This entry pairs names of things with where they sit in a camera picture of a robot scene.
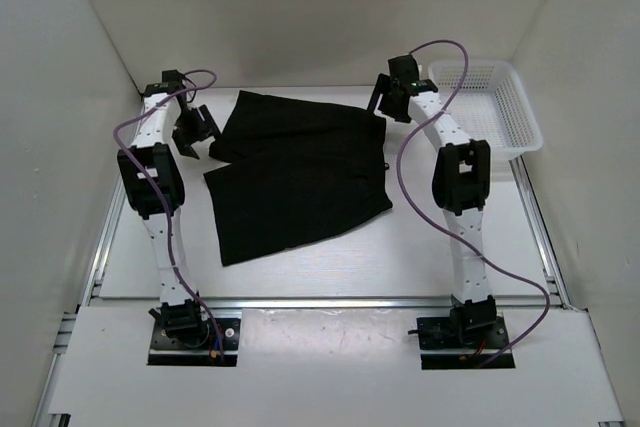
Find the black shorts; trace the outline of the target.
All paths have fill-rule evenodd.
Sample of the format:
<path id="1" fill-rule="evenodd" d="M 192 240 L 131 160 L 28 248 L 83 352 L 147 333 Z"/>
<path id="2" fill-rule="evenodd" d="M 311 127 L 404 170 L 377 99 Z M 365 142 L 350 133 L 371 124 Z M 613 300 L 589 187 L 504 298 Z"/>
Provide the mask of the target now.
<path id="1" fill-rule="evenodd" d="M 353 230 L 393 206 L 387 123 L 365 109 L 242 91 L 204 175 L 228 267 Z"/>

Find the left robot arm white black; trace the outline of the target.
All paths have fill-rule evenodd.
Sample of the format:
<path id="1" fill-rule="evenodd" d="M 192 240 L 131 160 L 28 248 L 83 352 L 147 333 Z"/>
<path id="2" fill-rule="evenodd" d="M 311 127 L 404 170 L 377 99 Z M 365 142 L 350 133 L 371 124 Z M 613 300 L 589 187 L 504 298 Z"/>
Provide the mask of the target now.
<path id="1" fill-rule="evenodd" d="M 116 126 L 113 138 L 128 203 L 144 223 L 160 277 L 160 307 L 151 314 L 167 337 L 222 351 L 220 327 L 190 280 L 180 229 L 186 190 L 172 152 L 198 159 L 193 146 L 221 135 L 208 108 L 193 104 L 216 81 L 207 69 L 163 71 L 142 94 L 142 114 Z"/>

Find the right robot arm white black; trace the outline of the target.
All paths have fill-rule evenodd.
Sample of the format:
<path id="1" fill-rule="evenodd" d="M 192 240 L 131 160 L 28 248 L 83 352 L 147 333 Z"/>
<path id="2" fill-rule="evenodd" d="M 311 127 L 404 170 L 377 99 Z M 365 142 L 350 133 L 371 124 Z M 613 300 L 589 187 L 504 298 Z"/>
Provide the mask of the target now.
<path id="1" fill-rule="evenodd" d="M 491 152 L 441 106 L 438 87 L 420 77 L 410 54 L 388 61 L 378 75 L 367 110 L 403 123 L 422 125 L 436 150 L 432 195 L 442 209 L 453 257 L 452 308 L 447 317 L 429 320 L 419 334 L 434 349 L 470 347 L 483 341 L 497 322 L 493 292 L 482 260 L 482 218 L 490 192 Z"/>

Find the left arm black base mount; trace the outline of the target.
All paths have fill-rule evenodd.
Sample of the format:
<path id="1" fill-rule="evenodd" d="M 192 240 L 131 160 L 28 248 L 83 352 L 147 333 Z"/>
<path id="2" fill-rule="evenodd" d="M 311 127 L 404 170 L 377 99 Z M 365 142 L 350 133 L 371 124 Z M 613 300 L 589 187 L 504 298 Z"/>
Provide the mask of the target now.
<path id="1" fill-rule="evenodd" d="M 203 316 L 204 332 L 194 337 L 170 337 L 164 329 L 160 313 L 151 309 L 154 327 L 151 334 L 147 364 L 173 367 L 236 367 L 241 337 L 240 317 L 217 317 L 221 332 L 219 343 L 211 321 Z"/>

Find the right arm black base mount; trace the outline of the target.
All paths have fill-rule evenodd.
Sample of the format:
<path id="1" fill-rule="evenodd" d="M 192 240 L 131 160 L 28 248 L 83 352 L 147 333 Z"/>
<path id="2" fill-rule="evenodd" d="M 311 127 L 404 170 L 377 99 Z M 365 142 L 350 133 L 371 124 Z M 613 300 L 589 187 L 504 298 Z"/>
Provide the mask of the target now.
<path id="1" fill-rule="evenodd" d="M 418 340 L 423 371 L 513 369 L 515 361 L 502 316 L 493 323 L 467 328 L 462 316 L 418 317 L 407 334 Z"/>

